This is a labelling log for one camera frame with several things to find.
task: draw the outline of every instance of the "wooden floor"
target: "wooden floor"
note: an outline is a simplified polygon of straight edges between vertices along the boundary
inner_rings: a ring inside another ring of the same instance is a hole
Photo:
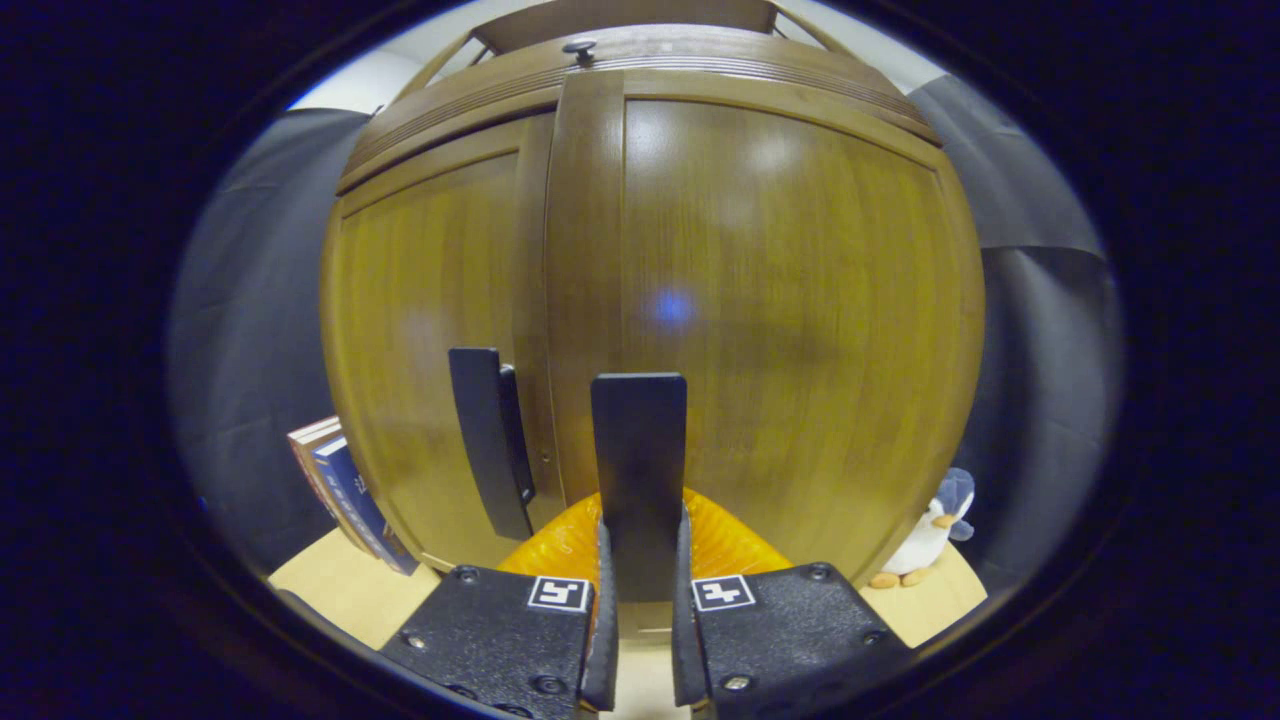
[[[357,641],[380,648],[439,584],[421,565],[412,577],[396,573],[352,547],[334,529],[285,562],[268,580],[292,591]],[[918,647],[987,598],[978,577],[950,544],[934,571],[915,587],[863,588],[868,603],[909,647]],[[671,705],[669,635],[623,639],[618,653],[617,710],[604,720],[684,720],[687,707]]]

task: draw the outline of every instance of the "book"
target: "book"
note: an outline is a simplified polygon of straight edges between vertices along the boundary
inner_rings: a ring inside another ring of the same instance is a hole
[[[325,483],[324,475],[320,474],[320,469],[316,466],[315,456],[311,455],[312,450],[334,439],[339,434],[342,434],[342,423],[338,420],[338,416],[334,415],[289,433],[289,448],[293,451],[293,456],[302,468],[302,475],[306,477],[307,484],[311,486],[311,491],[316,493],[316,497],[320,500],[320,503],[324,505],[329,516],[333,518],[334,523],[337,523],[342,529],[342,534],[347,536],[351,544],[376,557],[372,548],[370,548],[360,537],[360,533],[356,532],[351,520],[340,512],[337,501],[333,498],[333,493],[329,491],[328,483]]]
[[[351,456],[347,438],[339,437],[317,448],[311,455],[316,466],[329,486],[338,509],[343,512],[356,532],[393,570],[412,575],[417,568],[417,560],[404,548],[404,544],[396,537],[390,525],[383,518],[381,510],[369,495],[365,479],[356,469],[356,461]]]

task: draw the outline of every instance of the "orange object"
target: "orange object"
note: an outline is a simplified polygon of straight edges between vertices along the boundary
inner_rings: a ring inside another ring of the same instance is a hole
[[[685,488],[685,506],[692,530],[694,579],[791,568],[773,546],[707,497]],[[582,578],[598,585],[600,562],[595,533],[599,521],[600,493],[595,493],[557,515],[497,569],[525,575]]]

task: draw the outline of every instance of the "blue book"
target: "blue book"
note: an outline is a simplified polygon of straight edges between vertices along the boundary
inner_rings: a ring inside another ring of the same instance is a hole
[[[412,575],[417,568],[417,560],[404,550],[404,544],[383,519],[383,512],[378,510],[374,497],[365,487],[365,479],[356,470],[356,461],[351,457],[347,438],[339,437],[321,445],[311,451],[311,455],[315,456],[316,468],[324,475],[325,483],[329,484],[338,507],[351,520],[351,525],[360,533],[360,537],[369,543],[374,555],[387,561],[393,570]]]

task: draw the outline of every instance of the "knob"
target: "knob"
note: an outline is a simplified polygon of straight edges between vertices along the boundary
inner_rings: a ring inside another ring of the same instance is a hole
[[[575,40],[564,47],[561,47],[561,50],[564,53],[577,53],[577,61],[586,64],[594,58],[594,55],[591,55],[591,47],[595,47],[594,40]]]

